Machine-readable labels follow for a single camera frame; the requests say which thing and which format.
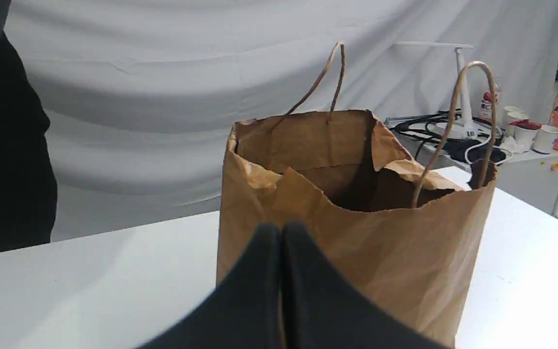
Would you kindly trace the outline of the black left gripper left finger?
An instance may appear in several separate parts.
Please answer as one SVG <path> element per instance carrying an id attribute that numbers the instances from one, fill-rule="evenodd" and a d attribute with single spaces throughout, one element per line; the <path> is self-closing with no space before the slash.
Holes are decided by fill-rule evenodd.
<path id="1" fill-rule="evenodd" d="M 214 291 L 144 349 L 279 349 L 279 228 L 262 223 Z"/>

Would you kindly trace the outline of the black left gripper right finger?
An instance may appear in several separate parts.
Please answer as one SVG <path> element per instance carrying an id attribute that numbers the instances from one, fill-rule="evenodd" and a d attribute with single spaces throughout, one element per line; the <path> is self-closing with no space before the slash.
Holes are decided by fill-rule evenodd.
<path id="1" fill-rule="evenodd" d="M 282 307 L 289 349 L 442 347 L 352 287 L 301 222 L 282 229 Z"/>

